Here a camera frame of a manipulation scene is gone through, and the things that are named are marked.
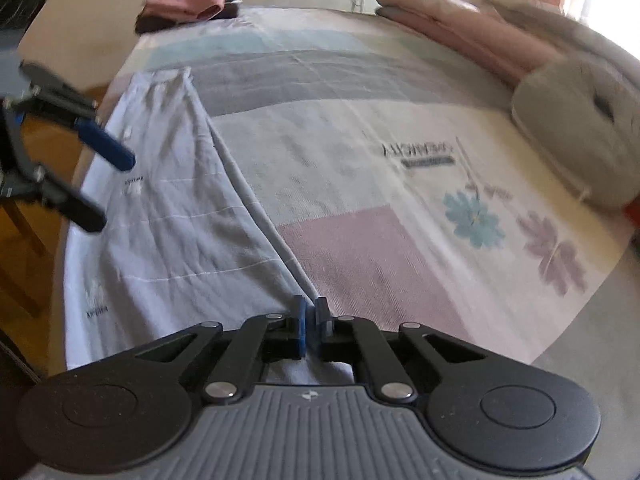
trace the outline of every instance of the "bedsheet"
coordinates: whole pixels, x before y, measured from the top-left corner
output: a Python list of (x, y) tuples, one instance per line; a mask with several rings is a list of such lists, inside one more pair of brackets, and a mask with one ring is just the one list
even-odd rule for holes
[[(275, 227), (278, 237), (265, 237), (292, 291), (325, 295), (336, 314), (385, 329), (423, 322), (576, 380), (604, 414), (590, 469), (620, 480), (640, 469), (640, 267), (626, 249), (631, 227), (562, 187), (511, 123), (509, 89), (379, 17), (249, 9), (226, 23), (143, 36), (106, 113), (130, 74), (185, 66), (211, 135)], [(111, 126), (127, 135), (126, 121)], [(136, 153), (148, 164), (134, 172), (152, 183), (155, 159), (145, 148)], [(95, 164), (83, 189), (105, 178), (90, 178)], [(70, 299), (67, 288), (79, 286), (71, 269), (86, 266), (68, 250), (77, 236), (70, 232), (61, 254), (64, 316), (52, 338), (60, 341), (63, 327), (67, 365), (81, 364), (72, 355), (95, 359), (122, 340), (143, 342), (129, 337), (135, 329), (126, 320), (114, 322), (122, 338), (105, 342), (82, 317), (81, 301)], [(139, 251), (158, 257), (154, 240)], [(164, 271), (148, 279), (177, 276)], [(98, 269), (97, 278), (122, 281), (107, 274)], [(168, 312), (176, 309), (171, 290), (157, 295)], [(189, 319), (208, 319), (207, 294), (192, 298)], [(150, 309), (142, 338), (183, 328), (185, 317), (156, 330), (151, 307), (126, 300), (119, 309)], [(237, 322), (227, 307), (218, 320)], [(97, 351), (86, 352), (82, 338), (96, 338)]]

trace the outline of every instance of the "gray cushion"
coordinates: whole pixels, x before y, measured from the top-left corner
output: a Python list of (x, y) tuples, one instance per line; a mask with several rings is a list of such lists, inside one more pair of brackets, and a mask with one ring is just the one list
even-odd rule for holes
[(571, 56), (523, 79), (513, 118), (565, 182), (619, 209), (640, 194), (640, 91), (595, 56)]

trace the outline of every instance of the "bed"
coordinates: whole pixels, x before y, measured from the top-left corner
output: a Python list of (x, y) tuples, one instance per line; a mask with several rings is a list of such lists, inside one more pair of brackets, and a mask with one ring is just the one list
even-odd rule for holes
[[(574, 198), (510, 120), (512, 91), (379, 16), (245, 10), (143, 36), (101, 114), (129, 174), (83, 153), (99, 236), (63, 230), (52, 371), (204, 320), (326, 296), (418, 321), (586, 387), (588, 462), (640, 471), (640, 263), (622, 215)], [(341, 368), (283, 367), (300, 383)]]

